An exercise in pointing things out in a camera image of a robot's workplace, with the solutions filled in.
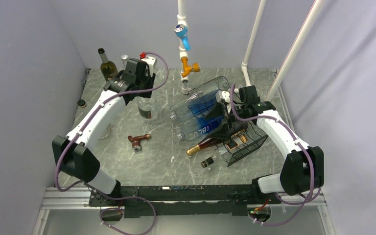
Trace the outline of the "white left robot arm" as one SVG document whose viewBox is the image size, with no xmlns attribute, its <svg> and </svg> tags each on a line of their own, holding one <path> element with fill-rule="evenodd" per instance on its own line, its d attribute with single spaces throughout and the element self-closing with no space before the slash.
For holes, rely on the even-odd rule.
<svg viewBox="0 0 376 235">
<path fill-rule="evenodd" d="M 108 81 L 95 105 L 65 137 L 56 136 L 52 149 L 56 161 L 54 182 L 59 191 L 60 172 L 86 183 L 102 193 L 106 204 L 116 205 L 121 199 L 121 183 L 105 173 L 92 150 L 101 135 L 130 101 L 139 94 L 151 94 L 155 76 L 144 60 L 130 58 L 126 67 Z"/>
</svg>

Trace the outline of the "clear bottle dark label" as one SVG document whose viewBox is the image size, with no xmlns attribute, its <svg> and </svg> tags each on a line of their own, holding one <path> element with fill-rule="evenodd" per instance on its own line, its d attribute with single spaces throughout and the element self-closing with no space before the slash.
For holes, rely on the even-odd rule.
<svg viewBox="0 0 376 235">
<path fill-rule="evenodd" d="M 123 70 L 126 70 L 128 59 L 129 59 L 129 57 L 128 57 L 127 54 L 121 55 L 121 61 L 122 61 L 122 64 L 123 64 Z"/>
</svg>

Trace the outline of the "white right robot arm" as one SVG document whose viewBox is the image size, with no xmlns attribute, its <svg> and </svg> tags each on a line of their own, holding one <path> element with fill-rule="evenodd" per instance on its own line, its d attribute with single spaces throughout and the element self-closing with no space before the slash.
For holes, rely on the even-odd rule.
<svg viewBox="0 0 376 235">
<path fill-rule="evenodd" d="M 284 162 L 280 173 L 257 177 L 252 180 L 249 194 L 256 203 L 264 202 L 271 194 L 297 195 L 307 192 L 304 201 L 311 201 L 319 193 L 314 192 L 324 184 L 324 153 L 318 146 L 311 146 L 295 134 L 283 121 L 270 101 L 261 101 L 255 86 L 239 89 L 240 103 L 234 102 L 234 89 L 218 91 L 216 105 L 207 114 L 211 117 L 224 113 L 223 128 L 232 122 L 253 122 L 273 141 L 280 150 Z"/>
</svg>

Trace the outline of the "dark green wine bottle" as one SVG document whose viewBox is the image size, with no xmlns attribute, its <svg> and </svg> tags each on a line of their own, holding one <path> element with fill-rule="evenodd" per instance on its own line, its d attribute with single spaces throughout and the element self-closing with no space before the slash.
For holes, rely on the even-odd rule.
<svg viewBox="0 0 376 235">
<path fill-rule="evenodd" d="M 104 76 L 104 79 L 106 80 L 106 82 L 108 82 L 117 75 L 117 67 L 114 62 L 108 59 L 107 54 L 103 48 L 99 48 L 97 51 L 102 61 L 100 70 Z"/>
</svg>

